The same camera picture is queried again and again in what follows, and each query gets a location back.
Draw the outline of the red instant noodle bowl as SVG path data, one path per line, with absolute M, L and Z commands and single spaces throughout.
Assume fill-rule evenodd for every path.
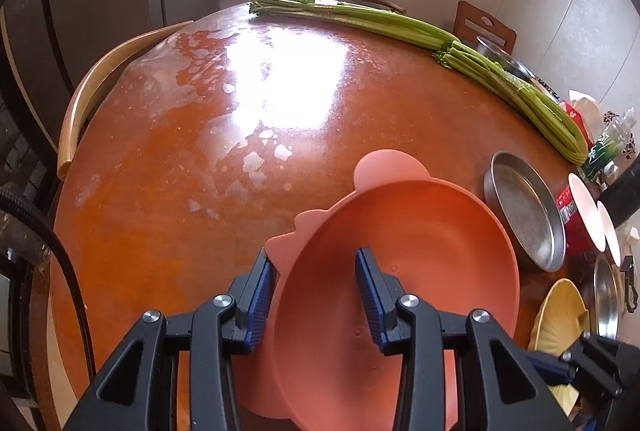
M 596 201 L 586 184 L 575 173 L 567 176 L 564 190 L 555 200 L 564 227 L 565 257 L 603 252 L 604 226 Z

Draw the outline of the far celery bunch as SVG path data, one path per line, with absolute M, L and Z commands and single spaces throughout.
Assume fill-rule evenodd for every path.
M 416 18 L 346 1 L 250 0 L 250 13 L 343 25 L 431 51 L 446 51 L 461 43 L 451 32 Z

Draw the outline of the shallow steel pan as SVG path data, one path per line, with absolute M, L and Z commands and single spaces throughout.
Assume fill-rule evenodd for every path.
M 513 153 L 497 152 L 485 173 L 483 190 L 485 203 L 510 237 L 520 269 L 558 272 L 565 260 L 564 225 L 535 169 Z

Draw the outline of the large steel bowl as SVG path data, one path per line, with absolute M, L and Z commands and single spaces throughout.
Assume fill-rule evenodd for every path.
M 582 277 L 580 292 L 589 315 L 589 330 L 615 339 L 620 324 L 620 295 L 614 267 L 605 255 L 598 255 Z

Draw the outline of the celery bunch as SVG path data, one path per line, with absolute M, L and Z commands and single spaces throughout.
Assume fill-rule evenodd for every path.
M 448 43 L 444 50 L 434 53 L 434 58 L 440 65 L 457 70 L 510 104 L 566 160 L 578 166 L 586 161 L 588 145 L 582 131 L 570 115 L 535 84 L 508 73 L 498 63 L 459 41 Z
M 416 18 L 346 1 L 250 0 L 250 13 L 343 25 L 431 51 L 446 51 L 461 43 L 451 32 Z

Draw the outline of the green liquid plastic bottle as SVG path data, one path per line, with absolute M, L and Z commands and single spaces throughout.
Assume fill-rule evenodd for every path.
M 587 181 L 593 181 L 609 162 L 625 151 L 632 139 L 632 128 L 637 122 L 634 107 L 628 108 L 623 115 L 607 112 L 605 117 L 608 121 L 605 122 L 604 130 L 580 168 L 582 177 Z

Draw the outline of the curved wooden chair back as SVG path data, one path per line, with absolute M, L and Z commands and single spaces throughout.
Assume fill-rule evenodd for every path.
M 56 176 L 63 181 L 72 163 L 82 127 L 111 92 L 126 67 L 145 52 L 153 49 L 178 30 L 192 24 L 181 22 L 145 32 L 131 38 L 97 60 L 85 73 L 66 108 L 60 137 L 58 138 L 58 165 Z

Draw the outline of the black thermos bottle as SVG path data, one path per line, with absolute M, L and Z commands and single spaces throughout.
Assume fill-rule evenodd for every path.
M 615 227 L 627 222 L 640 206 L 640 156 L 600 195 Z

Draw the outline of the near celery bunch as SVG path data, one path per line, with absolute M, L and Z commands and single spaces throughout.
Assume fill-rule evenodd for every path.
M 566 160 L 578 166 L 586 161 L 588 145 L 582 131 L 570 115 L 535 84 L 508 73 L 498 63 L 459 41 L 448 43 L 444 50 L 434 53 L 434 58 L 440 65 L 457 70 L 510 104 Z

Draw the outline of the red snack package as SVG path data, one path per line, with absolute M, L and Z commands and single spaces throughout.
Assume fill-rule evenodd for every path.
M 588 130 L 584 125 L 584 121 L 582 121 L 582 115 L 578 112 L 578 110 L 575 110 L 575 108 L 572 105 L 570 105 L 570 103 L 561 101 L 560 106 L 563 108 L 564 112 L 567 113 L 567 115 L 570 116 L 570 118 L 572 118 L 572 120 L 574 121 L 574 124 L 577 126 L 580 133 L 582 133 L 582 136 L 584 137 L 587 143 L 587 147 L 591 148 L 593 143 L 590 140 L 590 136 L 589 136 Z

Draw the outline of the white plastic bag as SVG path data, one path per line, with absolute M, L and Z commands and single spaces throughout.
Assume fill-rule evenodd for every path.
M 604 131 L 604 113 L 599 102 L 591 95 L 576 90 L 568 91 L 568 102 L 582 118 L 582 125 L 586 129 L 590 141 L 596 142 Z

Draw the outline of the far steel basin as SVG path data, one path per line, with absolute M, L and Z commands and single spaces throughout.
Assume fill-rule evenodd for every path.
M 535 75 L 526 66 L 515 58 L 512 58 L 512 56 L 505 50 L 502 50 L 498 44 L 495 44 L 483 36 L 477 36 L 476 40 L 477 52 L 484 55 L 488 60 L 497 63 L 506 72 L 525 81 L 533 81 L 535 79 Z

